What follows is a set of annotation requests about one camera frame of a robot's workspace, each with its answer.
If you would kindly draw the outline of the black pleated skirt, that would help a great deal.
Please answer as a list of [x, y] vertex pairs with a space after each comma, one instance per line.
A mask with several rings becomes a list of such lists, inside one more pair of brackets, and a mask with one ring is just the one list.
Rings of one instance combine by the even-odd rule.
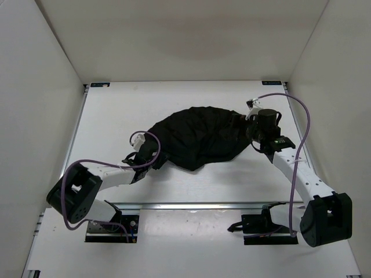
[[160, 158], [195, 171], [209, 163], [229, 162], [251, 143], [245, 115], [216, 107], [191, 107], [157, 122], [152, 134], [161, 144]]

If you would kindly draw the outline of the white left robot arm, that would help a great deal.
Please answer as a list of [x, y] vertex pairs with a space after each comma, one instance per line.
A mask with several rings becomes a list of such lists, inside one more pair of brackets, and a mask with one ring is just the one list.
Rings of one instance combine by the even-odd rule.
[[120, 164], [81, 159], [66, 169], [49, 191], [46, 201], [62, 215], [67, 229], [74, 231], [90, 222], [110, 232], [128, 234], [121, 224], [120, 210], [108, 201], [96, 199], [96, 196], [108, 188], [139, 182], [163, 162], [162, 146], [157, 136], [148, 140], [139, 135], [132, 147], [135, 151]]

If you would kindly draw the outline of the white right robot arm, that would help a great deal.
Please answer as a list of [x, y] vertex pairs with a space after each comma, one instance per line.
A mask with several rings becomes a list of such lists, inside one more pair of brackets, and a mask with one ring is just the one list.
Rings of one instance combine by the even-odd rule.
[[246, 136], [259, 143], [257, 152], [264, 154], [292, 183], [304, 205], [275, 202], [263, 206], [253, 221], [242, 220], [232, 224], [229, 232], [260, 228], [268, 236], [279, 227], [301, 233], [305, 242], [317, 247], [352, 236], [352, 200], [346, 193], [336, 193], [323, 182], [300, 158], [300, 151], [278, 126], [281, 113], [274, 109], [251, 108], [246, 121]]

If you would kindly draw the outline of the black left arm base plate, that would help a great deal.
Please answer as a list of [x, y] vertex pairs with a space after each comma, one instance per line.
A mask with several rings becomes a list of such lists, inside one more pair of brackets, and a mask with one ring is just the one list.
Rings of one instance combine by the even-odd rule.
[[138, 240], [139, 220], [140, 212], [138, 210], [122, 211], [119, 223], [125, 227], [127, 233], [120, 226], [88, 223], [85, 242], [135, 244]]

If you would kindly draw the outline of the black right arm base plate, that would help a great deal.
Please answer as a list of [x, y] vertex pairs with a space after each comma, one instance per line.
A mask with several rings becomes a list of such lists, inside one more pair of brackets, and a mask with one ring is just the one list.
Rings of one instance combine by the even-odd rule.
[[278, 245], [297, 245], [297, 237], [291, 237], [289, 228], [272, 224], [266, 226], [259, 222], [261, 215], [243, 214], [241, 215], [243, 224], [243, 240], [245, 246], [278, 246]]

